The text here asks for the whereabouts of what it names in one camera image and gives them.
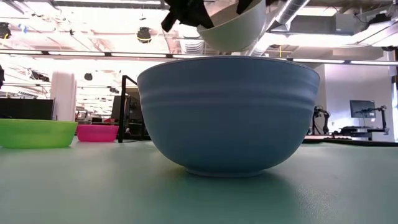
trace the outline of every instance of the green bowl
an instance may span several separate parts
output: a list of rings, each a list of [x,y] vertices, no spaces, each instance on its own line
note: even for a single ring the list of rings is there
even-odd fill
[[[9,149],[68,147],[77,123],[32,119],[0,119],[0,146]]]

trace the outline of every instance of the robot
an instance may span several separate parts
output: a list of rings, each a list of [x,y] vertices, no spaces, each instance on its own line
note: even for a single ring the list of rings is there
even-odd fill
[[[276,1],[278,0],[266,0],[266,5],[268,6]],[[214,27],[206,11],[204,0],[165,0],[165,2],[170,6],[170,12],[162,21],[164,31],[170,31],[177,20],[181,24],[192,27],[199,25],[207,29]],[[252,2],[253,0],[239,0],[236,13],[242,14]]]

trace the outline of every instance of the desk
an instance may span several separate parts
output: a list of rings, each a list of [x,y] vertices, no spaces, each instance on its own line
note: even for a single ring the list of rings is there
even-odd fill
[[[190,175],[151,142],[0,149],[1,224],[397,223],[398,149],[303,145],[250,179]]]

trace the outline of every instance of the green table surface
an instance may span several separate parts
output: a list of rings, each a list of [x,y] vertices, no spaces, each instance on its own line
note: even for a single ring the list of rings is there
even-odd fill
[[[0,149],[1,224],[398,223],[398,149],[303,145],[259,177],[188,174],[151,142]]]

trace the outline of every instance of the blue bowl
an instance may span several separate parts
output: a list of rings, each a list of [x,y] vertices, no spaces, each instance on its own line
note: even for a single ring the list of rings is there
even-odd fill
[[[310,126],[319,75],[261,57],[176,60],[138,77],[155,146],[188,172],[258,175],[289,158]]]

